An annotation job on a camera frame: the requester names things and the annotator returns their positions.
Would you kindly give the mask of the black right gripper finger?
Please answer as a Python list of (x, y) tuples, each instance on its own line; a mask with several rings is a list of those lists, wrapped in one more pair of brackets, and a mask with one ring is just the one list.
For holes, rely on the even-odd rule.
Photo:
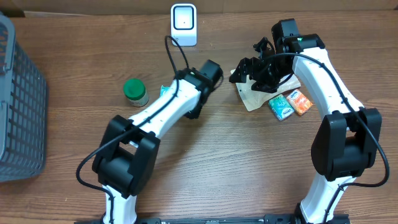
[(249, 59), (243, 58), (240, 60), (235, 71), (229, 77), (230, 83), (246, 83), (248, 75)]
[(275, 93), (277, 91), (277, 88), (271, 87), (267, 84), (263, 84), (260, 82), (255, 82), (254, 84), (252, 84), (251, 90), (260, 91), (260, 92), (264, 92), (264, 93)]

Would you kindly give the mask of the beige paper pouch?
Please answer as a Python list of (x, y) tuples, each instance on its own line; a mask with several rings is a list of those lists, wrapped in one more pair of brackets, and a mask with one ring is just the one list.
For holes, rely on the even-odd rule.
[(251, 90), (251, 86), (254, 82), (254, 80), (247, 79), (246, 83), (236, 83), (239, 96), (248, 111), (259, 109), (265, 102), (273, 97), (301, 87), (301, 83), (295, 75), (282, 84), (275, 93)]

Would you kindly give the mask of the teal tissue pack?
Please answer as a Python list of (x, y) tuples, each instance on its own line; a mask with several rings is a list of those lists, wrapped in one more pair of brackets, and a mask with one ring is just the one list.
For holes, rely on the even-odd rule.
[(285, 96), (282, 94), (279, 94), (273, 99), (269, 100), (269, 106), (279, 121), (283, 121), (295, 112), (290, 103), (286, 100)]

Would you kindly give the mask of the orange tissue pack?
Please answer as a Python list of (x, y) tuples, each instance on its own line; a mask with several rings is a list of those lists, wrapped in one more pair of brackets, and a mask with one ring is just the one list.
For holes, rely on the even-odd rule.
[(286, 99), (300, 116), (305, 114), (313, 106), (313, 103), (298, 89), (289, 94)]

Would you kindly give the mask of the teal packet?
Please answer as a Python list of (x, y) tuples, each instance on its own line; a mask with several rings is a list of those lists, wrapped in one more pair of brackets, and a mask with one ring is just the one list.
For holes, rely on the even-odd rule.
[(169, 86), (163, 86), (162, 85), (161, 88), (160, 88), (160, 96), (163, 96), (165, 93), (167, 93), (169, 89), (170, 89)]

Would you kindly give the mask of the green lid jar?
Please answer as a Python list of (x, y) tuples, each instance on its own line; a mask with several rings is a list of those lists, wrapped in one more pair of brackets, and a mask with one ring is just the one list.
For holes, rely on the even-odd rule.
[(145, 106), (149, 101), (146, 87), (140, 79), (130, 79), (123, 86), (125, 97), (135, 107)]

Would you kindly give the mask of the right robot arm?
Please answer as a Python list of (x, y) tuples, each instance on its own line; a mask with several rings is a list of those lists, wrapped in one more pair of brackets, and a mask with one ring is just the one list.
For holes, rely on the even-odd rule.
[(340, 198), (356, 179), (372, 167), (377, 155), (382, 117), (365, 108), (345, 87), (333, 68), (325, 44), (317, 34), (300, 34), (294, 19), (281, 20), (272, 38), (254, 44), (258, 57), (242, 59), (231, 83), (252, 80), (252, 90), (275, 92), (289, 75), (307, 87), (322, 123), (311, 146), (316, 174), (306, 197), (291, 215), (266, 215), (266, 223), (348, 223), (335, 215)]

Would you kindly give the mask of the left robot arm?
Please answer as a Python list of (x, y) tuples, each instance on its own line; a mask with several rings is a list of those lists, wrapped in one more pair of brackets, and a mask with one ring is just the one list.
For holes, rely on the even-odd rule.
[(108, 123), (92, 165), (106, 192), (100, 223), (136, 222), (137, 195), (152, 175), (162, 136), (182, 116), (198, 118), (222, 76), (211, 60), (199, 70), (179, 70), (170, 90), (144, 111), (130, 118), (117, 115)]

